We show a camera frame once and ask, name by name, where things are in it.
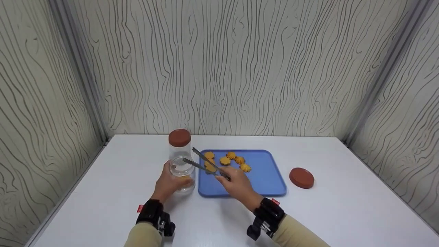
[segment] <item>clear plastic jar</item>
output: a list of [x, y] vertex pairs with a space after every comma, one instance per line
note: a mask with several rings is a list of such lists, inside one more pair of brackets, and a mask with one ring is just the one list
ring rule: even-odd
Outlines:
[[177, 194], [186, 195], [195, 188], [195, 167], [183, 162], [183, 158], [192, 160], [191, 134], [185, 129], [173, 130], [169, 136], [169, 159], [171, 160], [171, 173], [181, 179], [191, 177], [194, 181], [188, 187], [176, 191]]
[[190, 157], [178, 156], [171, 160], [171, 173], [172, 175], [178, 177], [179, 179], [188, 179], [192, 178], [194, 181], [187, 187], [183, 187], [180, 190], [177, 190], [176, 193], [180, 195], [187, 195], [191, 193], [195, 188], [195, 167], [190, 164], [187, 164], [183, 161], [183, 158], [187, 158], [192, 160]]
[[185, 129], [173, 130], [169, 136], [169, 159], [179, 156], [191, 157], [191, 134]]

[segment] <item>brown lid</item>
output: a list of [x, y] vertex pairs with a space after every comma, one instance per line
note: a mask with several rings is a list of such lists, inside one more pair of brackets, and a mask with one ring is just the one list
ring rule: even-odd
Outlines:
[[290, 172], [290, 180], [302, 189], [309, 189], [314, 185], [314, 176], [303, 168], [293, 168]]
[[171, 146], [181, 148], [191, 142], [191, 134], [185, 129], [176, 129], [169, 134], [168, 140]]

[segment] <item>beige sleeve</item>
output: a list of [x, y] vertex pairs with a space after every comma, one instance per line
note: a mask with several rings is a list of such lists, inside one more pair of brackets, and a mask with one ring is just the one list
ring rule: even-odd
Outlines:
[[329, 247], [321, 238], [289, 215], [285, 215], [273, 240], [281, 247]]
[[124, 247], [160, 247], [162, 236], [148, 222], [136, 224], [128, 234]]

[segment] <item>white table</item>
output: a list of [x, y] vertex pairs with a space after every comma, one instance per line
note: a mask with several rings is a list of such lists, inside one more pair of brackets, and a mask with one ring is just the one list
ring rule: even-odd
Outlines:
[[[288, 188], [276, 198], [281, 207], [332, 247], [439, 246], [437, 234], [336, 138], [193, 136], [192, 145], [270, 151]], [[165, 135], [113, 137], [34, 246], [123, 246], [167, 157]], [[294, 167], [312, 172], [313, 188], [290, 182]], [[195, 188], [175, 201], [165, 205], [176, 224], [165, 246], [273, 246], [265, 234], [256, 243], [246, 236], [253, 216], [234, 199], [203, 198]]]

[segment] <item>blue plastic tray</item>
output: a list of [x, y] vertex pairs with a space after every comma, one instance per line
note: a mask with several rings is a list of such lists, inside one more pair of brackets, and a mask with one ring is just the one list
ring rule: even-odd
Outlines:
[[[211, 151], [215, 154], [215, 165], [221, 167], [220, 158], [226, 156], [227, 152], [234, 152], [237, 156], [242, 156], [245, 162], [251, 166], [252, 170], [245, 173], [249, 178], [253, 189], [263, 196], [284, 196], [287, 193], [287, 187], [282, 179], [281, 174], [274, 162], [273, 156], [267, 150], [218, 150], [206, 149], [201, 151], [205, 153]], [[204, 165], [204, 161], [200, 158], [199, 164]], [[231, 166], [238, 168], [234, 160]], [[224, 197], [229, 193], [218, 182], [213, 175], [206, 174], [205, 171], [199, 169], [198, 176], [198, 193], [203, 197]]]

